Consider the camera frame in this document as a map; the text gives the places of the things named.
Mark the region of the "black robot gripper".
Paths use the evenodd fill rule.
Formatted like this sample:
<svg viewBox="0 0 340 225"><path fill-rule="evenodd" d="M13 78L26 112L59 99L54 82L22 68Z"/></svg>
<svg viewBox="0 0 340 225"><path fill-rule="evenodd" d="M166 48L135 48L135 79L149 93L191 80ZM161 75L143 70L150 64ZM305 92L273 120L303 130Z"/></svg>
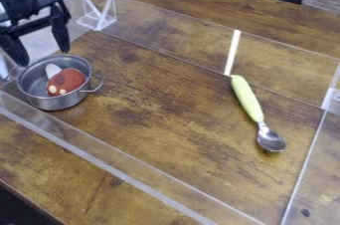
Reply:
<svg viewBox="0 0 340 225"><path fill-rule="evenodd" d="M69 32L69 21L71 13L67 9L65 0L0 0L5 13L0 13L0 23L11 22L9 27L0 26L0 48L11 57L14 62L26 67L30 64L30 56L25 45L18 37L47 26L53 26L53 34L63 53L71 50L71 38ZM34 15L50 7L51 15L23 26L19 22L30 19Z"/></svg>

